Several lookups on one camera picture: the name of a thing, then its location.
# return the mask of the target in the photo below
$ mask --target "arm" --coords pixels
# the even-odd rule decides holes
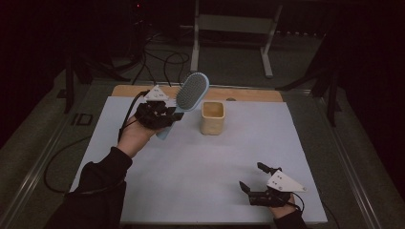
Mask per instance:
[[[288,200],[294,203],[294,197]],[[274,223],[278,229],[307,229],[308,227],[302,219],[302,213],[291,205],[284,205],[283,207],[268,207],[271,214],[274,216]]]
[[[128,123],[135,121],[131,117]],[[53,213],[46,228],[118,228],[132,157],[146,145],[156,131],[137,122],[127,126],[117,147],[99,163],[83,167],[78,187],[66,196]],[[94,190],[104,190],[91,195]]]

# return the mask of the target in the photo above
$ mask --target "metal frame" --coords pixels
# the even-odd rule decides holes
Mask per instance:
[[[192,73],[197,72],[199,68],[200,41],[199,31],[241,31],[251,33],[263,33],[268,35],[268,40],[264,47],[260,49],[262,56],[263,67],[265,69],[266,78],[272,78],[270,61],[268,59],[268,50],[270,49],[271,41],[276,32],[277,23],[283,8],[282,5],[277,7],[277,11],[273,18],[249,18],[249,17],[234,17],[200,14],[200,0],[195,2],[194,16],[194,46],[191,55]]]

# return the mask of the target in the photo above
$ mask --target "dark background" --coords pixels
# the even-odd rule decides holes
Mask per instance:
[[[64,69],[64,51],[69,39],[75,40],[76,47],[94,59],[128,57],[137,54],[143,42],[137,33],[141,28],[131,33],[128,22],[146,20],[175,38],[180,34],[179,25],[193,24],[193,1],[95,2],[96,6],[89,0],[0,3],[0,102],[3,107],[0,146],[53,87],[53,79]],[[233,8],[227,8],[223,11],[225,14],[266,15],[265,11],[257,11],[255,5],[266,4],[266,1],[227,2],[232,2]],[[141,8],[135,7],[137,3],[141,3]],[[288,3],[283,9],[278,31],[327,35],[312,64],[317,68],[338,61],[339,85],[346,90],[381,161],[405,197],[402,182],[405,180],[402,169],[405,162],[402,100],[405,3],[368,1],[361,7],[335,3],[327,7],[316,1]],[[215,12],[217,5],[206,1],[201,10]],[[97,20],[101,13],[103,20]],[[336,18],[343,18],[345,23],[331,32]],[[68,28],[74,29],[70,33],[72,36],[67,35]],[[124,48],[129,42],[135,42],[130,53]]]

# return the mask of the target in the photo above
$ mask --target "white tabletop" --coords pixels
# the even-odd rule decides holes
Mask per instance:
[[[117,145],[117,133],[132,97],[109,97],[82,167],[99,162]],[[186,113],[165,140],[152,137],[134,157],[121,221],[156,224],[266,224],[265,207],[250,206],[239,181],[264,191],[269,175],[257,162],[281,167],[308,190],[304,200],[307,223],[327,221],[288,106],[283,102],[224,102],[221,135],[202,135],[201,109]]]

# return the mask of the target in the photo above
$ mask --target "wire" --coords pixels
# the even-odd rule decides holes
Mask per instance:
[[[304,212],[304,209],[305,209],[305,203],[304,203],[304,201],[302,200],[302,198],[300,197],[300,196],[298,196],[296,193],[292,193],[293,195],[295,195],[296,197],[298,197],[300,200],[301,200],[301,203],[303,204],[303,209],[301,210],[301,212]]]
[[[45,168],[45,171],[44,171],[44,184],[45,184],[45,186],[46,186],[49,190],[51,190],[51,191],[54,192],[54,193],[60,193],[60,194],[66,193],[66,191],[57,190],[57,189],[53,188],[53,187],[49,184],[49,182],[48,182],[48,180],[47,180],[47,176],[48,176],[48,170],[49,170],[49,168],[50,168],[50,165],[51,165],[51,163],[53,162],[53,160],[54,160],[58,155],[60,155],[60,153],[62,153],[63,151],[65,151],[65,150],[68,149],[69,147],[72,147],[72,146],[74,146],[74,145],[76,145],[76,144],[78,144],[78,143],[80,143],[80,142],[82,142],[82,141],[85,141],[85,140],[89,139],[90,137],[92,137],[92,136],[91,136],[91,135],[88,135],[88,136],[83,137],[83,138],[81,138],[80,140],[77,140],[77,141],[75,141],[75,142],[73,142],[73,143],[71,143],[71,144],[69,144],[69,145],[67,145],[67,146],[64,146],[64,147],[61,148],[60,150],[56,151],[56,153],[51,157],[51,159],[50,159],[50,161],[48,161],[47,167]]]
[[[324,205],[324,207],[328,210],[328,212],[330,212],[330,215],[333,217],[334,222],[336,222],[336,226],[338,229],[340,229],[340,225],[339,222],[337,221],[336,216],[333,214],[333,212],[331,211],[331,209],[327,206],[327,204],[321,199],[322,205]]]
[[[148,91],[143,91],[137,94],[137,96],[134,97],[134,99],[131,102],[131,105],[129,106],[128,112],[124,118],[124,121],[122,122],[121,128],[119,129],[119,133],[118,133],[118,141],[121,139],[121,135],[122,135],[122,131],[130,124],[127,125],[127,121],[129,118],[129,114],[132,112],[132,109],[134,108],[135,103],[137,102],[137,100],[141,97],[141,96],[145,96],[149,93]]]

